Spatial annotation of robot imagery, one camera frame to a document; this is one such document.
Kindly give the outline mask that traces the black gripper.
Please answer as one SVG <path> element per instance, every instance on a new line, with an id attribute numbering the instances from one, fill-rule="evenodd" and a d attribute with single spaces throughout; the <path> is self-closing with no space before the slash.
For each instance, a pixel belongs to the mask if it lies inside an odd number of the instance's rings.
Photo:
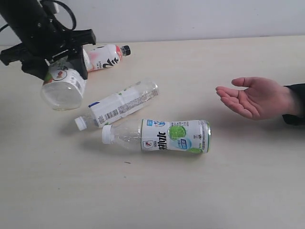
<path id="1" fill-rule="evenodd" d="M 88 72 L 82 46 L 95 44 L 92 29 L 68 30 L 48 16 L 7 16 L 4 18 L 21 43 L 1 51 L 0 59 L 7 66 L 22 61 L 22 71 L 44 80 L 52 62 L 68 56 L 68 62 L 82 79 L 88 79 Z"/>

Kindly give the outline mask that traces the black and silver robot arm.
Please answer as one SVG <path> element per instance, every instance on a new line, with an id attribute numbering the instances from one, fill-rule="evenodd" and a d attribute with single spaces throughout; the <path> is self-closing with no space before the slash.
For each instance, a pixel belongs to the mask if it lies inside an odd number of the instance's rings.
<path id="1" fill-rule="evenodd" d="M 76 17 L 63 2 L 70 15 L 72 28 L 67 28 L 55 17 L 51 0 L 2 0 L 0 14 L 19 37 L 21 43 L 1 51 L 0 60 L 6 66 L 20 61 L 22 71 L 45 79 L 49 65 L 66 57 L 81 77 L 88 78 L 83 57 L 83 46 L 96 44 L 93 30 L 77 31 Z"/>

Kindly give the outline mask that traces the black sleeved forearm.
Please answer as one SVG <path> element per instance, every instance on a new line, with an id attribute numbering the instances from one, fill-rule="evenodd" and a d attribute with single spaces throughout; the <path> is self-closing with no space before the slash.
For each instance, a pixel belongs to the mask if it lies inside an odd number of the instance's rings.
<path id="1" fill-rule="evenodd" d="M 288 91 L 286 113 L 282 115 L 288 125 L 305 125 L 305 84 L 285 86 Z"/>

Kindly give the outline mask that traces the open bare human hand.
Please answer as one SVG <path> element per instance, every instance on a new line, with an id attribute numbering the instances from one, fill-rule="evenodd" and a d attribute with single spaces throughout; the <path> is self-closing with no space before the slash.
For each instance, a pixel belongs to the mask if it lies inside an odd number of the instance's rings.
<path id="1" fill-rule="evenodd" d="M 222 103 L 233 112 L 251 120 L 266 120 L 286 113 L 288 91 L 285 86 L 262 77 L 233 79 L 232 85 L 245 89 L 218 86 L 215 90 Z"/>

